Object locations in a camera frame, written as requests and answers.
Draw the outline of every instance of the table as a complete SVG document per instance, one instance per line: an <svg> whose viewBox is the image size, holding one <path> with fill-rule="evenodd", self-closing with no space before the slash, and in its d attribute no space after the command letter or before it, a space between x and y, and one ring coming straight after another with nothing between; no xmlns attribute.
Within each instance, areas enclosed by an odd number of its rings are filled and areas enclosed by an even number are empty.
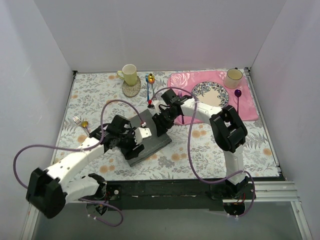
<svg viewBox="0 0 320 240"><path fill-rule="evenodd" d="M123 81L117 78L116 73L78 73L74 79L58 146L77 148L87 137L83 129L74 123L73 116L87 120L89 130L94 130L100 125L104 104L110 100L130 101L142 112L147 109L146 73L152 73L155 76L156 91L166 87L170 75L177 72L138 72L141 90L132 98L123 94ZM106 108L104 122L109 123L116 114L129 119L135 115L135 112L125 103L113 102ZM248 130L243 151L244 168L253 177L279 176L274 153L261 117L257 121L246 121L244 124ZM189 126L175 125L167 133L172 138L172 143L133 167L129 166L120 150L115 148L109 150L88 164L74 179L90 173L97 173L109 181L195 179L188 162L188 131ZM193 126L190 149L194 167L201 177L223 178L226 176L224 154L215 143L211 126L204 123ZM52 163L60 161L67 154L69 153L66 151L56 151Z"/></svg>

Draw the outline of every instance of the gray wall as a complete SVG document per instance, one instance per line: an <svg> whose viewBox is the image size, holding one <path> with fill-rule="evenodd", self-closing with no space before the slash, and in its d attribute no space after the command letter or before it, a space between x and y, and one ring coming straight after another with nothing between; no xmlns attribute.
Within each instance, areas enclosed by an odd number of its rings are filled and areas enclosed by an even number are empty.
<svg viewBox="0 0 320 240"><path fill-rule="evenodd" d="M320 2L288 0L253 66L257 96L285 176L320 239Z"/></svg>
<svg viewBox="0 0 320 240"><path fill-rule="evenodd" d="M15 180L13 158L22 147L54 145L72 72L33 0L0 1L0 239L20 238L28 210L26 190ZM52 151L31 149L18 159L28 184Z"/></svg>
<svg viewBox="0 0 320 240"><path fill-rule="evenodd" d="M251 66L286 0L35 0L72 70Z"/></svg>

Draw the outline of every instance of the white mug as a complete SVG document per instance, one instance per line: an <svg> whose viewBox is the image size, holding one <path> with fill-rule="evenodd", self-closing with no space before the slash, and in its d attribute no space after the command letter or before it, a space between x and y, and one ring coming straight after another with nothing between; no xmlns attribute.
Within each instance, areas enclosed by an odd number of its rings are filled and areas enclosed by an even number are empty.
<svg viewBox="0 0 320 240"><path fill-rule="evenodd" d="M237 67L232 68L226 72L226 76L223 80L223 83L228 89L235 89L241 82L242 77L243 74L240 70L238 70Z"/></svg>

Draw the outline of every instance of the wire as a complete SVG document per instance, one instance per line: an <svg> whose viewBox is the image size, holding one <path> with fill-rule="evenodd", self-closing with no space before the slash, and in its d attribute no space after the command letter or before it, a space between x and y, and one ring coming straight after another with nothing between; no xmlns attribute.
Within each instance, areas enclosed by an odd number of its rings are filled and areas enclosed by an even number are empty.
<svg viewBox="0 0 320 240"><path fill-rule="evenodd" d="M243 193L243 200L242 200L242 202L240 202L240 204L243 204L245 202L245 200L246 200L246 194Z"/></svg>
<svg viewBox="0 0 320 240"><path fill-rule="evenodd" d="M241 196L239 197L239 199L236 202L233 202L233 204L237 205L238 202L240 201L240 199L241 199Z"/></svg>
<svg viewBox="0 0 320 240"><path fill-rule="evenodd" d="M122 224L122 222L124 221L124 214L122 213L122 211L121 211L119 208L117 208L117 207L115 207L115 206L112 206L112 205L110 205L110 204L108 204L108 203L105 203L105 202L103 202L103 201L93 201L93 200L87 200L87 199L85 199L85 198L79 198L79 200L80 200L80 201L83 201L83 202L88 202L88 203L91 203L91 204L101 204L101 205L103 205L103 206L106 206L106 207L108 207L108 208L111 208L111 209L113 209L113 210L116 210L116 211L120 214L120 216L121 216L121 220L120 220L118 223L110 223L110 222L108 222L108 221L106 221L106 220L103 220L102 218L100 218L100 217L98 217L98 216L92 216L91 214L89 214L89 216L92 217L93 219L97 219L98 221L100 221L100 222L102 222L102 223L104 223L104 224L106 224L106 225L108 225L108 226L110 226L110 227L117 227L117 226L119 226L120 224Z"/></svg>
<svg viewBox="0 0 320 240"><path fill-rule="evenodd" d="M190 151L192 127L193 127L193 124L194 124L194 121L195 121L195 117L196 117L196 113L197 113L197 105L198 105L197 102L198 102L198 98L197 98L194 94L192 94L191 92L189 92L189 91L187 91L187 90L185 90L185 89L183 89L183 88L180 88L180 87L164 87L164 88L158 90L158 91L155 93L155 95L158 94L160 91L165 90L165 89L178 89L178 90L182 90L182 91L190 94L190 95L194 98L194 100L195 100L193 115L192 115L192 118L191 118L191 122L190 122L190 126L189 126L189 132L188 132L187 153L188 153L188 159L189 159L189 164L190 164L191 170L192 170L193 174L196 176L196 178L199 179L200 182L205 183L205 184L220 184L220 183L224 182L225 180L228 180L229 178L232 178L233 176L235 176L235 175L237 175L237 174L246 173L246 174L249 176L249 178L250 178L250 180L251 180L251 182L252 182L252 188L253 188L253 189L252 189L252 190L253 190L253 192L252 192L252 193L253 193L253 195L252 195L252 201L251 201L248 209L247 209L244 213L240 214L239 216L235 216L235 217L242 217L242 216L246 215L246 214L250 211L250 209L252 208L252 206L253 206L253 204L254 204L254 201L255 201L255 196L256 196L256 187L255 187L254 179L252 178L251 174L250 174L248 171L246 171L246 170L239 170L239 171L236 171L236 172L230 174L229 176L226 176L226 177L224 177L224 178L222 178L222 179L220 179L220 180L216 180L216 181L207 181L207 180L204 180L203 178L201 178L201 177L197 174L197 172L196 172L196 170L195 170L195 168L194 168L194 165L193 165L192 160L191 160L191 151Z"/></svg>
<svg viewBox="0 0 320 240"><path fill-rule="evenodd" d="M99 140L99 142L93 146L89 146L89 147L86 147L86 148L66 148L66 147L59 147L59 146L50 146L50 145L44 145L44 144L32 144L32 145L29 145L29 146L25 146L24 148L22 148L20 151L17 152L17 154L14 156L14 159L13 159L13 173L14 173L14 176L15 176L15 179L18 181L18 183L24 187L25 189L28 188L27 185L25 185L19 178L18 176L18 173L17 173L17 159L19 157L19 155L27 150L27 149L30 149L30 148L47 148L47 149L56 149L56 150L63 150L63 151L70 151L70 152L81 152L81 151L88 151L88 150L91 150L91 149L94 149L95 147L99 146L102 141L104 140L104 123L103 123L103 118L104 118L104 112L105 112L105 109L106 107L113 103L113 102L122 102L122 103L125 103L125 104L128 104L130 107L133 108L133 110L136 112L136 114L138 115L138 117L140 118L141 120L141 123L144 123L140 113L138 112L138 110L130 103L130 102L127 102L125 100L121 100L121 99L115 99L115 100L110 100L108 101L102 108L102 111L101 111L101 116L100 116L100 126L101 126L101 139Z"/></svg>
<svg viewBox="0 0 320 240"><path fill-rule="evenodd" d="M164 107L164 108L170 108L169 105L164 105L164 104L159 104L159 106Z"/></svg>

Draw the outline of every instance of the purple spoon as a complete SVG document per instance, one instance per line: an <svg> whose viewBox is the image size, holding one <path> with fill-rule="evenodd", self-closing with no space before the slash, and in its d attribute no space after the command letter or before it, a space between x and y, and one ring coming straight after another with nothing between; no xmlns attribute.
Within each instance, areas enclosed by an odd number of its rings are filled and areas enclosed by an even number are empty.
<svg viewBox="0 0 320 240"><path fill-rule="evenodd" d="M236 108L236 112L239 114L239 98L241 97L241 90L237 89L234 91L234 95L238 98L238 106Z"/></svg>

